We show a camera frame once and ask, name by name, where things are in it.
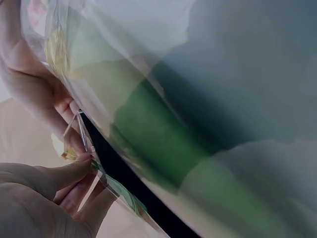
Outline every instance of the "transparent plastic packaging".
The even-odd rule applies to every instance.
[[[313,3],[28,4],[33,52],[197,234],[317,237]]]

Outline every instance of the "beige floor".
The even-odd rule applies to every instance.
[[[46,167],[66,163],[57,156],[51,134],[12,99],[0,102],[0,162]],[[98,238],[159,237],[141,219],[129,214],[118,203],[110,209]]]

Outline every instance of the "yellow object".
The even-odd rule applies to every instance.
[[[58,139],[56,135],[52,134],[51,139],[53,142],[53,147],[57,152],[58,156],[72,161],[76,160],[77,155],[70,146],[68,146],[67,151],[65,151],[64,143],[60,139]]]

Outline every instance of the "person's hand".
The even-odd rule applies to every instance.
[[[98,183],[77,212],[89,189],[90,169],[89,154],[51,169],[0,164],[1,237],[95,238],[115,196]]]
[[[12,97],[60,139],[78,106],[64,85],[29,49],[21,33],[21,0],[0,0],[0,78]],[[70,132],[69,144],[84,152],[80,136]]]

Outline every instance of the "black strip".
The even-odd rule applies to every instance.
[[[82,116],[105,172],[134,194],[145,205],[148,214],[171,238],[198,238],[199,236],[193,230],[143,184],[89,119],[84,115]]]

